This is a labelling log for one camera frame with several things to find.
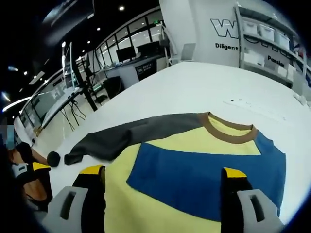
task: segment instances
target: computer monitor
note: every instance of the computer monitor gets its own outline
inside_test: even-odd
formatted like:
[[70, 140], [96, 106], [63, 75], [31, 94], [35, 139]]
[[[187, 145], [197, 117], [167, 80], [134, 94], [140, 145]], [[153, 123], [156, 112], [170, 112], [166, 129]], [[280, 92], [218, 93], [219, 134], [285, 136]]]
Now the computer monitor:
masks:
[[161, 53], [159, 41], [151, 42], [137, 47], [141, 57], [154, 56]]
[[136, 57], [135, 48], [133, 46], [123, 48], [121, 50], [117, 50], [117, 56], [119, 62], [123, 62], [127, 59]]

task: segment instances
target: chair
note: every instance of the chair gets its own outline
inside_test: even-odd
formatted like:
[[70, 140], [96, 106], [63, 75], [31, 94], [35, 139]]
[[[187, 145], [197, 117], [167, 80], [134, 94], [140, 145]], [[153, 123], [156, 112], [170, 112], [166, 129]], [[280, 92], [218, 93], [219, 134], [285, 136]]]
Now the chair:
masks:
[[169, 63], [171, 65], [175, 65], [180, 62], [192, 62], [193, 54], [195, 50], [196, 43], [187, 43], [184, 44], [183, 50], [181, 52], [181, 56], [173, 56], [169, 59]]

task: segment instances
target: desk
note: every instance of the desk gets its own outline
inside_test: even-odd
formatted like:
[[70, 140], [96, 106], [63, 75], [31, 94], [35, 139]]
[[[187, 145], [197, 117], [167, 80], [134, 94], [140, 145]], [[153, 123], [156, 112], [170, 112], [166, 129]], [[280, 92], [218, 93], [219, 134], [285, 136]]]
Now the desk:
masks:
[[56, 114], [61, 111], [68, 103], [73, 101], [76, 96], [81, 94], [81, 92], [82, 88], [77, 87], [72, 91], [65, 93], [58, 101], [56, 101], [52, 108], [46, 113], [41, 128], [46, 128], [50, 121], [56, 116]]
[[53, 194], [72, 185], [83, 168], [108, 164], [87, 155], [81, 163], [64, 164], [63, 156], [86, 134], [148, 117], [206, 111], [231, 122], [254, 124], [286, 153], [280, 219], [288, 223], [311, 182], [310, 109], [293, 97], [291, 89], [276, 81], [247, 70], [207, 63], [183, 62], [169, 67], [89, 115], [57, 150], [62, 159], [50, 171]]
[[156, 63], [155, 72], [160, 71], [166, 67], [166, 58], [164, 55], [156, 55], [147, 58], [138, 58], [133, 61], [124, 63], [119, 67], [107, 70], [106, 71], [107, 78], [120, 76], [124, 88], [127, 89], [140, 81], [138, 74], [136, 72], [136, 67], [152, 61], [155, 61]]

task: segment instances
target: blue panel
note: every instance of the blue panel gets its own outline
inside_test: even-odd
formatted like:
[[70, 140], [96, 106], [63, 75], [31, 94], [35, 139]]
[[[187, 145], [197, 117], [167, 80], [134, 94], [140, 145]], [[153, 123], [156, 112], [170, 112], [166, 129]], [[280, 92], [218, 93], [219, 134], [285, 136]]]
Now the blue panel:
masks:
[[166, 150], [142, 143], [127, 183], [175, 209], [220, 221], [221, 170], [230, 167], [244, 172], [253, 188], [263, 191], [279, 208], [285, 156], [274, 147], [269, 151], [259, 156], [219, 155]]

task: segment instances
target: wall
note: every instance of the wall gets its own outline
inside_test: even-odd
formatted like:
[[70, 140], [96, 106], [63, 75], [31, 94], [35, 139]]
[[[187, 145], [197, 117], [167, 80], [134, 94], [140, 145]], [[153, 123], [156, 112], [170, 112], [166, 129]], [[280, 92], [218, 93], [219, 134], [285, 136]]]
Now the wall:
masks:
[[188, 0], [160, 0], [161, 12], [176, 53], [181, 54], [184, 44], [196, 43], [196, 34]]
[[[198, 62], [239, 67], [239, 37], [235, 0], [161, 0], [165, 24], [181, 54], [185, 43], [196, 43], [193, 59]], [[241, 6], [289, 22], [269, 4], [261, 0], [239, 0]], [[234, 49], [217, 48], [224, 44]]]

